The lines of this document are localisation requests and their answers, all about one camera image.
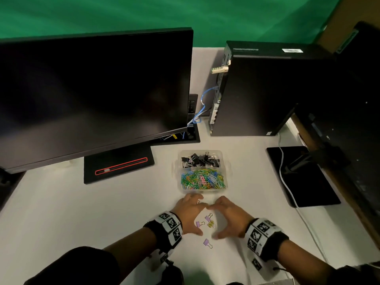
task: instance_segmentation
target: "hand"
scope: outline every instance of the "hand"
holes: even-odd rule
[[[214,205],[207,206],[208,210],[218,210],[227,219],[227,227],[218,232],[215,239],[226,237],[244,238],[248,224],[254,219],[246,211],[232,203],[227,197],[221,196]]]
[[[201,211],[208,206],[207,203],[199,203],[198,199],[203,199],[201,194],[188,193],[182,199],[180,199],[176,206],[170,210],[171,212],[177,214],[182,222],[183,234],[194,233],[199,236],[203,236],[202,230],[200,230],[194,224],[195,218],[201,213]]]

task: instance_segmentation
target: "black sleeve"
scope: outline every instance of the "black sleeve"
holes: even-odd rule
[[[120,269],[115,257],[91,247],[70,250],[24,285],[118,284]]]
[[[362,265],[359,269],[345,266],[335,270],[328,279],[327,285],[337,284],[365,284],[378,285],[372,268]]]

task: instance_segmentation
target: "clear plastic box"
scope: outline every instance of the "clear plastic box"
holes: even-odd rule
[[[213,166],[200,166],[200,167],[190,167],[190,168],[183,168],[183,162],[182,157],[190,157],[194,153],[198,156],[205,155],[206,152],[208,152],[209,156],[215,156],[216,159],[219,159],[219,167],[213,167]],[[226,178],[226,167],[224,165],[223,155],[221,151],[217,150],[183,150],[178,153],[178,160],[176,162],[176,168],[177,168],[177,179],[179,188],[183,192],[190,193],[190,192],[206,192],[206,191],[222,191],[227,189],[227,178]],[[185,181],[187,185],[189,185],[190,181],[196,183],[196,185],[193,186],[185,186],[183,183],[183,178],[189,176],[189,179],[186,179],[188,182]]]

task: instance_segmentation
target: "monitor stand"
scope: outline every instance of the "monitor stand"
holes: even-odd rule
[[[281,175],[299,207],[340,204],[338,196],[316,162],[312,160],[309,150],[305,146],[281,148],[284,152]],[[281,164],[281,150],[279,147],[271,147],[267,148],[267,152],[280,179],[278,171]],[[281,180],[280,183],[288,196],[289,204],[296,207]]]
[[[85,184],[154,165],[149,142],[130,145],[110,151],[85,156]]]

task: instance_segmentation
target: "barcode label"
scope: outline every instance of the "barcode label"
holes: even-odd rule
[[[303,53],[301,49],[282,49],[285,53]]]

